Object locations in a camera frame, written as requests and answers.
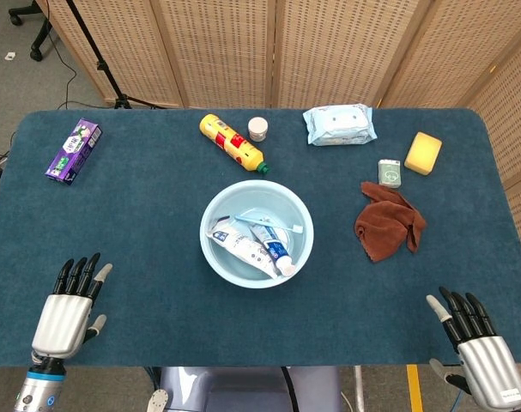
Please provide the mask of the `metal table leg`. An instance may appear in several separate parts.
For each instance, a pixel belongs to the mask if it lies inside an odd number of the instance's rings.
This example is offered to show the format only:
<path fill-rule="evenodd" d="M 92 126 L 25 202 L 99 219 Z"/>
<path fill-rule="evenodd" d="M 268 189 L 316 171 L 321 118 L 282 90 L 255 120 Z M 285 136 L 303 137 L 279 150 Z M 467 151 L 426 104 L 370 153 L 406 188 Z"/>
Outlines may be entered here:
<path fill-rule="evenodd" d="M 364 390 L 361 366 L 354 366 L 356 412 L 365 412 Z"/>

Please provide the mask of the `blue white toothpaste tube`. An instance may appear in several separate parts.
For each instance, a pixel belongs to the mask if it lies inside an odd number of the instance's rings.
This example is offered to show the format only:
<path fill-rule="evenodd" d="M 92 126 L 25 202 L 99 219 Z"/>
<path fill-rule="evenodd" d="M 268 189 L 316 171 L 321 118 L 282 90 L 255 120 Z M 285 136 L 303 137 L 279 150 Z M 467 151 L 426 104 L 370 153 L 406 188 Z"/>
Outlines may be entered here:
<path fill-rule="evenodd" d="M 295 273 L 293 260 L 289 256 L 287 248 L 279 238 L 276 230 L 273 227 L 257 223 L 250 223 L 249 228 L 252 234 L 269 253 L 275 266 L 282 275 L 285 277 L 293 276 Z"/>

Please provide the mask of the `light blue plastic basin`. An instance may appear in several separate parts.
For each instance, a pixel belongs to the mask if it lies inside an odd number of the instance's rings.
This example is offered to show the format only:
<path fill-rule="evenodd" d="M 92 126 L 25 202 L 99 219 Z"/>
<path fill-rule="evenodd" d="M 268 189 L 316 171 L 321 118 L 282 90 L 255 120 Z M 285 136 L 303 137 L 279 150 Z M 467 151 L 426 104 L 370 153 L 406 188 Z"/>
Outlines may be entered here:
<path fill-rule="evenodd" d="M 206 231 L 217 219 L 227 215 L 232 218 L 243 215 L 272 221 L 285 227 L 301 225 L 304 228 L 302 234 L 274 227 L 293 260 L 294 275 L 285 277 L 276 268 L 278 277 L 272 279 L 261 270 L 240 261 L 210 239 Z M 252 234 L 249 224 L 236 220 L 241 232 L 260 243 Z M 203 212 L 199 237 L 204 257 L 220 277 L 242 288 L 260 289 L 279 286 L 298 274 L 312 251 L 314 228 L 308 208 L 294 192 L 275 182 L 253 179 L 228 186 L 209 202 Z"/>

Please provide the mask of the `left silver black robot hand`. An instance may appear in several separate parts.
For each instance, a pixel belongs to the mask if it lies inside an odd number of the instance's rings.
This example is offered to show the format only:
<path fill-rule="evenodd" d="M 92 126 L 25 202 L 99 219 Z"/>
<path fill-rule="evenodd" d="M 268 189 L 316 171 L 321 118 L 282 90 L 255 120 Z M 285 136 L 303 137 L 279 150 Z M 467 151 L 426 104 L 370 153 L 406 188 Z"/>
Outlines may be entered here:
<path fill-rule="evenodd" d="M 93 322 L 89 318 L 112 265 L 98 270 L 99 260 L 98 252 L 78 261 L 70 259 L 59 271 L 33 336 L 31 357 L 35 365 L 47 359 L 69 359 L 102 332 L 107 316 L 101 314 Z"/>

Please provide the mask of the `black tripod stand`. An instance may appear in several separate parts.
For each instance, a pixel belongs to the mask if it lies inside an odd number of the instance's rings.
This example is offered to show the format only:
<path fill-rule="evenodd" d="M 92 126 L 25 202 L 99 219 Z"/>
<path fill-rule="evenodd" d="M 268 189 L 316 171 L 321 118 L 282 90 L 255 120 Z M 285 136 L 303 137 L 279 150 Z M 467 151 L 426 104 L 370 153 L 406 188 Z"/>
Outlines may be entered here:
<path fill-rule="evenodd" d="M 107 61 L 103 58 L 103 56 L 100 52 L 100 49 L 96 45 L 92 34 L 88 30 L 88 27 L 87 27 L 85 21 L 83 20 L 79 10 L 77 9 L 74 0 L 65 0 L 65 2 L 68 5 L 72 15 L 75 17 L 79 28 L 81 29 L 85 39 L 87 40 L 90 48 L 92 49 L 92 51 L 97 59 L 96 69 L 98 71 L 101 71 L 104 73 L 104 75 L 106 76 L 107 80 L 109 81 L 113 91 L 116 94 L 116 98 L 115 98 L 115 102 L 114 102 L 114 109 L 120 109 L 120 108 L 131 109 L 132 106 L 130 103 L 134 102 L 134 103 L 149 107 L 152 110 L 166 110 L 167 108 L 164 106 L 159 106 L 154 103 L 148 102 L 146 100 L 140 100 L 138 98 L 131 97 L 127 94 L 124 94 L 121 91 L 117 81 L 115 80 L 115 78 L 110 70 L 110 67 L 109 67 Z"/>

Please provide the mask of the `black office chair base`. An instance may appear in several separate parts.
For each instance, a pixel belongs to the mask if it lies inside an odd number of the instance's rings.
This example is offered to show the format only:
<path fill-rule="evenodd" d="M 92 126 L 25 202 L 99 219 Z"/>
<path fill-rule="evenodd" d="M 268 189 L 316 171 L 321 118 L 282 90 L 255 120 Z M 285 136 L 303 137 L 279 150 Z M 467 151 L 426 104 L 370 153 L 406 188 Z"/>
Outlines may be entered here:
<path fill-rule="evenodd" d="M 30 58 L 36 62 L 40 62 L 43 59 L 42 52 L 40 47 L 44 43 L 46 37 L 50 34 L 51 31 L 51 23 L 47 17 L 45 17 L 41 7 L 38 5 L 36 0 L 33 0 L 28 6 L 9 9 L 9 18 L 10 22 L 14 26 L 21 26 L 23 24 L 21 16 L 22 15 L 36 15 L 42 14 L 44 17 L 41 29 L 31 44 L 30 50 Z"/>

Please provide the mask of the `brown towel cloth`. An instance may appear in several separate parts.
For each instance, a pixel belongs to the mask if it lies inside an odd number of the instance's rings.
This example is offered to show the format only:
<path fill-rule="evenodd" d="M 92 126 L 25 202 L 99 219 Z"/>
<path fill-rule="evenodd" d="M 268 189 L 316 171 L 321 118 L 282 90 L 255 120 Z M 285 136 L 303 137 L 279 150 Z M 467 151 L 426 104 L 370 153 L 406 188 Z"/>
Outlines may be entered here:
<path fill-rule="evenodd" d="M 411 253 L 419 249 L 427 222 L 398 191 L 373 182 L 362 182 L 362 194 L 369 204 L 360 212 L 354 232 L 372 262 L 395 254 L 403 243 Z"/>

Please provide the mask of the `grey robot torso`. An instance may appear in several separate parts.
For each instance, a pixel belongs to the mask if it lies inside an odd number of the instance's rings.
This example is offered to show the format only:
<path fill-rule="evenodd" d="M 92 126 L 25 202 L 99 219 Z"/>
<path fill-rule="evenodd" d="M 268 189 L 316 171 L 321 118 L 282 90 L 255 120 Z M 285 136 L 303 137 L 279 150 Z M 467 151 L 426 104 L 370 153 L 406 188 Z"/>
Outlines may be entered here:
<path fill-rule="evenodd" d="M 342 412 L 336 367 L 163 367 L 147 412 Z"/>

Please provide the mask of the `small green soap box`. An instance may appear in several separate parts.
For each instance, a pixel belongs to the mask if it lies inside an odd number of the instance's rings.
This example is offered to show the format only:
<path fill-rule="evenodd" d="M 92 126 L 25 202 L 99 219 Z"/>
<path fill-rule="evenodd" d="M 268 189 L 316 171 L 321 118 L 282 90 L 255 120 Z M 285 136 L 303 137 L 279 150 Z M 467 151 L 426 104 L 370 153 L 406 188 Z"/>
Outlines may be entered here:
<path fill-rule="evenodd" d="M 399 188 L 401 180 L 401 162 L 382 159 L 378 162 L 379 184 L 391 189 Z"/>

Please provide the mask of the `light blue toothbrush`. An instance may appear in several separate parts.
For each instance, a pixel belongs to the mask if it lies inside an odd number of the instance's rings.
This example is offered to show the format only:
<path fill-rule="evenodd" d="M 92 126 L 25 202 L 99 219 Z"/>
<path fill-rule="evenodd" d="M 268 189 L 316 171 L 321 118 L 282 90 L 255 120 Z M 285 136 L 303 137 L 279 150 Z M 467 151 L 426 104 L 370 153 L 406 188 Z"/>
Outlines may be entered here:
<path fill-rule="evenodd" d="M 291 227 L 285 227 L 283 225 L 274 223 L 272 221 L 253 219 L 251 217 L 246 217 L 246 216 L 243 216 L 243 215 L 235 215 L 234 219 L 237 220 L 237 221 L 244 221 L 244 222 L 247 222 L 247 223 L 252 223 L 252 224 L 255 224 L 255 225 L 260 225 L 260 226 L 265 226 L 265 227 L 280 228 L 282 230 L 286 230 L 286 231 L 293 232 L 293 233 L 299 233 L 299 234 L 304 233 L 304 228 L 301 225 L 293 225 Z"/>

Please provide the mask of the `purple toothpaste box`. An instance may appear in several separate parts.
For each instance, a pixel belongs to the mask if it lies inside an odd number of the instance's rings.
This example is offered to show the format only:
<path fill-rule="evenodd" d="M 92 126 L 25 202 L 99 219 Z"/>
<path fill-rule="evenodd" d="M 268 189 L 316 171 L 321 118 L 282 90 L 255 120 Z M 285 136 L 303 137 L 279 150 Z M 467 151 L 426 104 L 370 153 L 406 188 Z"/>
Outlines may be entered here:
<path fill-rule="evenodd" d="M 100 140 L 102 130 L 96 123 L 80 118 L 66 138 L 62 148 L 51 161 L 45 176 L 57 182 L 71 185 L 87 158 Z"/>

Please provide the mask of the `yellow sponge block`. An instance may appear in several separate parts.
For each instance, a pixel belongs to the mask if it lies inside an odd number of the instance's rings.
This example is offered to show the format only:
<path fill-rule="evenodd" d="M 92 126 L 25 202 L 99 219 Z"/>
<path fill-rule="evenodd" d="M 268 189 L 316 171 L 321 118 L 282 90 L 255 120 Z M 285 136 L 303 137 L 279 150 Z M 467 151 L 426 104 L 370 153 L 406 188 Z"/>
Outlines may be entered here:
<path fill-rule="evenodd" d="M 411 143 L 404 166 L 427 176 L 434 168 L 442 142 L 424 132 L 418 132 Z"/>

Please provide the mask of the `yellow red canister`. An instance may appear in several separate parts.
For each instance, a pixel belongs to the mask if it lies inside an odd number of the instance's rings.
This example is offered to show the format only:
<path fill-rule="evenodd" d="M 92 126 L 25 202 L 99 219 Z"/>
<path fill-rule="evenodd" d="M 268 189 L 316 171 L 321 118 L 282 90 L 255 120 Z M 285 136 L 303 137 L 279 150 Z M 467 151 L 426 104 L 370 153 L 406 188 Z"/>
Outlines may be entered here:
<path fill-rule="evenodd" d="M 246 171 L 262 175 L 269 171 L 264 154 L 218 116 L 211 113 L 204 116 L 199 130 Z"/>

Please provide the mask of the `dark blue table cloth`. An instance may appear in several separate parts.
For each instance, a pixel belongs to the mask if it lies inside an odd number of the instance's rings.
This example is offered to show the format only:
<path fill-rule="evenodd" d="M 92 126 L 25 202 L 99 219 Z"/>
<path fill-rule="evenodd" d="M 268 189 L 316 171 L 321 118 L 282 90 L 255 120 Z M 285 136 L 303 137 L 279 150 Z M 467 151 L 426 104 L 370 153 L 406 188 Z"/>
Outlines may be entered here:
<path fill-rule="evenodd" d="M 112 263 L 95 304 L 105 329 L 73 359 L 97 366 L 451 363 L 426 302 L 439 287 L 474 294 L 521 362 L 521 242 L 485 124 L 469 109 L 379 109 L 378 138 L 314 147 L 299 110 L 266 110 L 268 179 L 310 211 L 312 252 L 288 282 L 230 284 L 207 264 L 202 214 L 251 174 L 205 136 L 200 110 L 28 114 L 0 181 L 0 366 L 24 366 L 46 296 L 69 259 Z M 45 176 L 80 118 L 100 140 L 71 185 Z M 419 250 L 370 261 L 354 234 L 360 184 L 419 131 L 442 142 L 427 176 L 401 192 L 427 227 Z"/>

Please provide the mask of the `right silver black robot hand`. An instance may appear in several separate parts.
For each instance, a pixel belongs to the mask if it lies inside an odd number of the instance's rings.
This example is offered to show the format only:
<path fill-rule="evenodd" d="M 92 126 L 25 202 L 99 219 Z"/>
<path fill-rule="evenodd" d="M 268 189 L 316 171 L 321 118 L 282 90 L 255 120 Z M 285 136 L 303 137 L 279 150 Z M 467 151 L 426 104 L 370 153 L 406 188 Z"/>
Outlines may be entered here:
<path fill-rule="evenodd" d="M 446 304 L 429 294 L 426 301 L 443 327 L 463 374 L 432 358 L 430 367 L 448 385 L 470 395 L 486 412 L 521 412 L 521 374 L 505 339 L 485 306 L 471 293 L 439 289 Z"/>

